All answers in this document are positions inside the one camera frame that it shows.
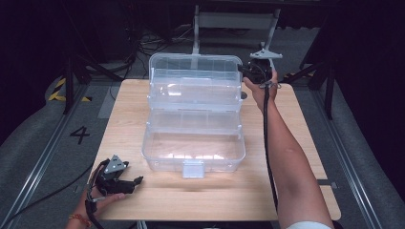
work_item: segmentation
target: bracelet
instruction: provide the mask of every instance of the bracelet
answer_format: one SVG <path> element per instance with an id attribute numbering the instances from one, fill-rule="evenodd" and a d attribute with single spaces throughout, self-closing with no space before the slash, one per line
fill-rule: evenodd
<path id="1" fill-rule="evenodd" d="M 86 225 L 86 227 L 92 226 L 92 223 L 89 220 L 82 217 L 80 214 L 71 214 L 71 215 L 69 215 L 69 219 L 79 219 L 80 222 L 82 222 L 83 224 Z"/>

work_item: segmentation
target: wooden tabletop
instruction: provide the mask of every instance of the wooden tabletop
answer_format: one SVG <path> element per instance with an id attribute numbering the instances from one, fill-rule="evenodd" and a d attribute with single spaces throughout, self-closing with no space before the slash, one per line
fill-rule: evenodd
<path id="1" fill-rule="evenodd" d="M 250 90 L 241 109 L 246 156 L 234 173 L 206 173 L 203 179 L 185 179 L 179 172 L 154 172 L 141 154 L 143 134 L 149 115 L 146 96 L 148 80 L 127 79 L 117 100 L 100 144 L 95 167 L 118 155 L 129 161 L 119 179 L 144 176 L 134 194 L 114 203 L 102 219 L 130 220 L 276 220 L 266 170 L 263 118 Z M 297 98 L 291 86 L 283 84 L 276 103 L 281 115 L 309 158 L 316 178 L 327 179 Z M 321 186 L 332 219 L 340 210 L 329 185 Z"/>

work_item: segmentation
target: cable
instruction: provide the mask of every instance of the cable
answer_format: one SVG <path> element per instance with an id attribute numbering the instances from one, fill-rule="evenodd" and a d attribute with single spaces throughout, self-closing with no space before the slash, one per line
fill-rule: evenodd
<path id="1" fill-rule="evenodd" d="M 265 71 L 256 63 L 254 63 L 253 61 L 251 61 L 249 63 L 250 66 L 255 67 L 256 69 L 258 69 L 263 77 L 265 78 L 265 82 L 268 82 L 268 80 L 270 80 L 269 74 L 265 73 Z M 276 186 L 274 183 L 274 177 L 273 177 L 273 173 L 271 171 L 271 167 L 270 167 L 270 161 L 268 159 L 267 153 L 268 153 L 268 141 L 267 141 L 267 104 L 268 104 L 268 100 L 270 98 L 270 92 L 269 89 L 271 88 L 271 86 L 269 87 L 268 84 L 265 84 L 265 101 L 263 104 L 263 132 L 264 132 L 264 138 L 265 138 L 265 155 L 266 155 L 266 165 L 267 165 L 267 171 L 268 171 L 268 177 L 270 179 L 270 185 L 271 185 L 271 193 L 273 195 L 273 201 L 274 201 L 274 206 L 276 207 L 276 211 L 278 209 L 278 198 L 277 198 L 277 192 L 276 192 Z"/>
<path id="2" fill-rule="evenodd" d="M 277 192 L 276 192 L 276 186 L 274 183 L 274 177 L 273 173 L 271 171 L 270 167 L 270 161 L 267 156 L 268 152 L 268 141 L 267 141 L 267 103 L 270 98 L 270 92 L 268 91 L 269 87 L 268 84 L 265 86 L 265 104 L 263 106 L 263 132 L 265 136 L 265 155 L 266 155 L 266 164 L 267 164 L 267 171 L 268 171 L 268 177 L 270 178 L 270 185 L 271 185 L 271 193 L 273 195 L 273 200 L 274 200 L 274 206 L 276 207 L 276 212 L 278 210 L 278 198 L 277 198 Z"/>
<path id="3" fill-rule="evenodd" d="M 76 181 L 78 181 L 80 178 L 82 178 L 90 169 L 92 169 L 93 167 L 92 163 L 82 174 L 80 174 L 76 179 L 74 179 L 73 181 L 71 181 L 70 183 L 66 184 L 65 186 L 57 189 L 56 191 L 53 191 L 52 193 L 44 196 L 43 198 L 33 202 L 32 204 L 28 205 L 27 207 L 21 209 L 20 211 L 18 211 L 16 214 L 14 214 L 12 217 L 10 217 L 9 219 L 7 219 L 7 221 L 4 223 L 3 227 L 1 227 L 1 229 L 5 229 L 6 226 L 16 217 L 18 217 L 19 215 L 23 214 L 24 212 L 26 212 L 27 210 L 29 210 L 30 208 L 32 208 L 33 206 L 37 205 L 38 203 L 53 197 L 54 195 L 60 193 L 61 191 L 65 190 L 66 188 L 68 188 L 69 186 L 71 186 L 72 184 L 74 184 Z"/>

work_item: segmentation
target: forearm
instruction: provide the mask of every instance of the forearm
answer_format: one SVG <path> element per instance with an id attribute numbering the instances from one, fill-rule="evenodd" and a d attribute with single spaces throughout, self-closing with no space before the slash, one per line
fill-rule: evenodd
<path id="1" fill-rule="evenodd" d="M 267 108 L 268 157 L 277 187 L 282 228 L 313 220 L 332 227 L 328 209 L 303 149 L 273 100 Z"/>

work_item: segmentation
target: clear plastic organizer box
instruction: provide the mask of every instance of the clear plastic organizer box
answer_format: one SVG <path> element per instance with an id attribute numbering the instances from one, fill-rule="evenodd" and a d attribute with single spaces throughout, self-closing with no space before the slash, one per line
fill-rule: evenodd
<path id="1" fill-rule="evenodd" d="M 234 172 L 245 157 L 236 56 L 156 53 L 142 154 L 155 171 L 183 177 Z"/>

